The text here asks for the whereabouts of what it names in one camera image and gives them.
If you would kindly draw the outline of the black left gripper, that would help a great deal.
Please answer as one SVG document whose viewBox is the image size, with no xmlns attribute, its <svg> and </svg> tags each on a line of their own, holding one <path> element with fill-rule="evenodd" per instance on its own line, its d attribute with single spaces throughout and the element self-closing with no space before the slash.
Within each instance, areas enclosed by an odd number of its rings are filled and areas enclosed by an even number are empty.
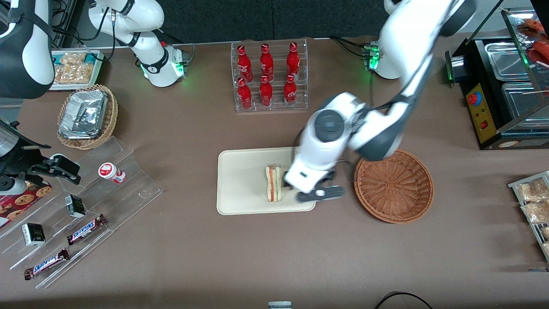
<svg viewBox="0 0 549 309">
<path fill-rule="evenodd" d="M 334 184 L 334 179 L 336 176 L 336 171 L 331 170 L 329 171 L 316 185 L 315 188 L 327 188 L 331 187 Z M 286 180 L 282 181 L 282 188 L 287 188 L 288 190 L 293 190 L 293 186 L 286 182 Z"/>
</svg>

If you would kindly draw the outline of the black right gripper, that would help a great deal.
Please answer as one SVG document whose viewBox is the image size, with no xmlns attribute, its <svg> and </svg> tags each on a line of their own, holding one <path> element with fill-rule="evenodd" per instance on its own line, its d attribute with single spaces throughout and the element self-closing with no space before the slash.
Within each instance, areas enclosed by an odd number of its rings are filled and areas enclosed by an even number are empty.
<svg viewBox="0 0 549 309">
<path fill-rule="evenodd" d="M 81 177 L 78 175 L 80 165 L 66 156 L 51 156 L 50 167 L 52 170 L 41 170 L 44 161 L 41 149 L 38 146 L 15 146 L 8 150 L 8 147 L 1 146 L 1 176 L 17 177 L 19 174 L 24 173 L 62 178 L 73 184 L 80 184 Z"/>
</svg>

